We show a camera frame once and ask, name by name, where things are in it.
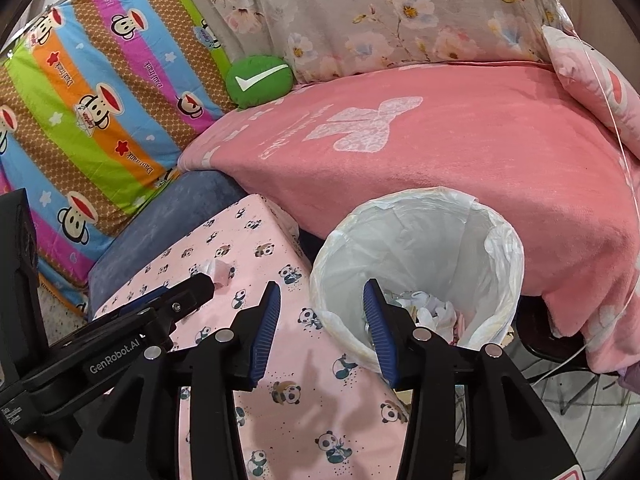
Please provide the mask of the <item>pink white sock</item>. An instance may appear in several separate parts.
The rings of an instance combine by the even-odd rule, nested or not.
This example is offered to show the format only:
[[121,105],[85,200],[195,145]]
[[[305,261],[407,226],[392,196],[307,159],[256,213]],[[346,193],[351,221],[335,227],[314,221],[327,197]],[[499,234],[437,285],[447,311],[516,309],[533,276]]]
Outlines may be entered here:
[[233,278],[233,266],[220,259],[207,259],[198,266],[198,272],[207,275],[216,289],[229,285]]

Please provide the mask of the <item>white cloth glove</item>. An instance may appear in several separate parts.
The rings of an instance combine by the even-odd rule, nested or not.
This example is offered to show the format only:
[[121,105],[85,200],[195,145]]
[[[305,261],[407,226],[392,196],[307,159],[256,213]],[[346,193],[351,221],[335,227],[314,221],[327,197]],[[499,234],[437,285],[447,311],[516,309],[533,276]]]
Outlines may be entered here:
[[406,309],[416,325],[439,334],[452,332],[457,323],[457,312],[449,301],[439,300],[427,292],[404,292],[395,301]]

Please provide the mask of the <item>white lined trash bin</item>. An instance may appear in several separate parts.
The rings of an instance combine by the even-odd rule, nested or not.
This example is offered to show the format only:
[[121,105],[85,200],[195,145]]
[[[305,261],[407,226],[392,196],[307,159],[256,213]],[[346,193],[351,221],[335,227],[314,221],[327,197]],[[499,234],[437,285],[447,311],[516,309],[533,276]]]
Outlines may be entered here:
[[312,310],[337,347],[378,372],[363,312],[363,286],[427,292],[463,315],[458,344],[502,344],[516,312],[525,270],[514,227],[475,197],[420,188],[369,200],[326,238],[312,267]]

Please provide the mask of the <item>blue grey cushion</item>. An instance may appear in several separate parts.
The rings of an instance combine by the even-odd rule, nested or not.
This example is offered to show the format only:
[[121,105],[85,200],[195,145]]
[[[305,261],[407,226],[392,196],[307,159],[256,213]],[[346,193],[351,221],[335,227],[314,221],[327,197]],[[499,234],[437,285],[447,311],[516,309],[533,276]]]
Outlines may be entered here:
[[169,183],[91,269],[89,314],[165,249],[245,195],[232,177],[215,170],[186,172]]

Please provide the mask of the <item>pink quilted chair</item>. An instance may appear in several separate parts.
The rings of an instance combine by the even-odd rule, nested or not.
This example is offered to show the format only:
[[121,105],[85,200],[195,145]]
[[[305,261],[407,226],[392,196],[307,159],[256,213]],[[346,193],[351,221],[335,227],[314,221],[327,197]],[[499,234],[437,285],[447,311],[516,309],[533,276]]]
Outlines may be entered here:
[[640,363],[622,368],[618,371],[618,384],[629,391],[640,394]]

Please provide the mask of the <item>pink panda print sheet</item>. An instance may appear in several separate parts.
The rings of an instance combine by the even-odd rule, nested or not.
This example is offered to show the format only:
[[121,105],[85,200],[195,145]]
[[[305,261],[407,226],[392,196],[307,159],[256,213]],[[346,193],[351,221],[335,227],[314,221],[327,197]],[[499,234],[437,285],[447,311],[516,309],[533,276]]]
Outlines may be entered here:
[[236,312],[279,285],[281,311],[265,376],[235,396],[251,479],[393,479],[405,440],[405,411],[378,376],[349,359],[311,307],[310,264],[295,221],[250,195],[215,214],[146,264],[96,311],[104,315],[198,272],[207,259],[233,266],[229,285],[180,322],[177,349],[230,326]]

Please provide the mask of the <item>colourful striped monkey quilt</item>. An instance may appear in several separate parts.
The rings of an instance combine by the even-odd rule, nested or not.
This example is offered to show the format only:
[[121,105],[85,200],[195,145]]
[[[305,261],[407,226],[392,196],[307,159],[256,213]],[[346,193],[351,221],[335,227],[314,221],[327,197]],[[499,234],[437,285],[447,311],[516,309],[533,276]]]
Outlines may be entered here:
[[232,109],[229,61],[192,0],[68,0],[1,64],[1,188],[22,188],[38,270],[88,308],[91,269]]

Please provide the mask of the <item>green round cushion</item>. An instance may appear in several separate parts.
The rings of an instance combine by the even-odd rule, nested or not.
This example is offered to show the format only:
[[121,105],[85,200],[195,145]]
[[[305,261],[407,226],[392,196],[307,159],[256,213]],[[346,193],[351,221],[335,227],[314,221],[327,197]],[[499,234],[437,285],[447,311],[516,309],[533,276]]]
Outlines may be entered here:
[[294,87],[294,74],[282,58],[252,55],[233,63],[224,83],[232,102],[246,110],[286,96]]

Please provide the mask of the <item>pink towel blanket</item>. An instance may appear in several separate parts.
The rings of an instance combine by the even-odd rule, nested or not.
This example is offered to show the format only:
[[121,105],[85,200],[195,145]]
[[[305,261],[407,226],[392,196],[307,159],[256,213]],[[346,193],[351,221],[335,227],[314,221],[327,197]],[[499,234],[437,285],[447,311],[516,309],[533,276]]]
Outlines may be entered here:
[[533,63],[413,65],[300,87],[234,110],[192,141],[183,171],[218,170],[326,237],[367,200],[446,186],[508,220],[523,292],[588,362],[639,359],[639,163]]

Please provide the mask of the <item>grey floral quilt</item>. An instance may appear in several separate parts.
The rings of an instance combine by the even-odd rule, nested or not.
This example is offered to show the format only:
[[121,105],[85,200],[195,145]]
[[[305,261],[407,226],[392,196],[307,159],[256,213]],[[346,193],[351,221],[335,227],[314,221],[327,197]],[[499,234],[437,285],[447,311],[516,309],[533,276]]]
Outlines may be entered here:
[[194,0],[232,60],[284,58],[302,84],[416,63],[547,62],[560,0]]

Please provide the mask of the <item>pink white small pillow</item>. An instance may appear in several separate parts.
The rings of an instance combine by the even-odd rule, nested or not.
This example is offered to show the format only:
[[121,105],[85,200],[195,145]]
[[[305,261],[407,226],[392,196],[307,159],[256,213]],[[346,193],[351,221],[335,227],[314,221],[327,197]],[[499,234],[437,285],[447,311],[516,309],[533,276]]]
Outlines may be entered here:
[[563,88],[639,157],[639,95],[598,50],[562,30],[544,26],[542,36]]

